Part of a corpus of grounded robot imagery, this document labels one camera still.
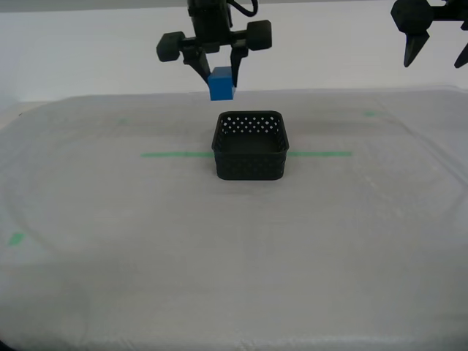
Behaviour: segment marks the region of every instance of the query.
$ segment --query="black basket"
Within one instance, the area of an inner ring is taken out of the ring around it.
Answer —
[[[283,176],[290,144],[280,113],[238,111],[219,116],[211,147],[221,179],[274,181]]]

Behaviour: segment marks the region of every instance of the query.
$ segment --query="wrinkled fabric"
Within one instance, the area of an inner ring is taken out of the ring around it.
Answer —
[[[283,179],[222,181],[196,156],[227,110],[283,115]],[[50,103],[0,131],[0,339],[465,351],[467,191],[468,95],[451,88]]]

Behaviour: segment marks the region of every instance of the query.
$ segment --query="black plastic basket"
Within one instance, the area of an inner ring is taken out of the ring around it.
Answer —
[[[290,144],[280,113],[235,111],[219,116],[211,147],[221,179],[274,181],[284,174]]]

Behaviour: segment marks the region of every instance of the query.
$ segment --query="blue block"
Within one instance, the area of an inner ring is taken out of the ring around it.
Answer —
[[[211,101],[232,100],[235,87],[231,67],[216,67],[208,77]]]

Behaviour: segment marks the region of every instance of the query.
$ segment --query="basket rim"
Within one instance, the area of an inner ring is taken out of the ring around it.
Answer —
[[[223,113],[221,113],[219,115],[218,121],[216,123],[216,129],[214,130],[213,142],[211,144],[211,150],[213,150],[213,152],[215,154],[223,154],[223,155],[230,155],[230,156],[234,156],[234,155],[252,155],[252,154],[248,154],[248,153],[245,153],[245,152],[225,153],[225,152],[216,150],[216,139],[217,139],[218,134],[219,134],[219,129],[221,128],[221,120],[226,115],[235,115],[235,114],[243,114],[243,115],[262,115],[263,114],[263,115],[275,115],[276,117],[278,117],[279,127],[281,128],[281,130],[283,132],[283,135],[284,135],[285,148],[282,151],[268,152],[268,153],[264,153],[262,155],[279,155],[279,154],[284,154],[284,153],[288,152],[288,150],[290,149],[290,142],[287,139],[286,127],[284,126],[284,119],[283,119],[283,115],[281,113],[279,113],[278,111],[273,111],[273,110],[245,110],[245,111],[226,111],[226,112],[223,112]]]

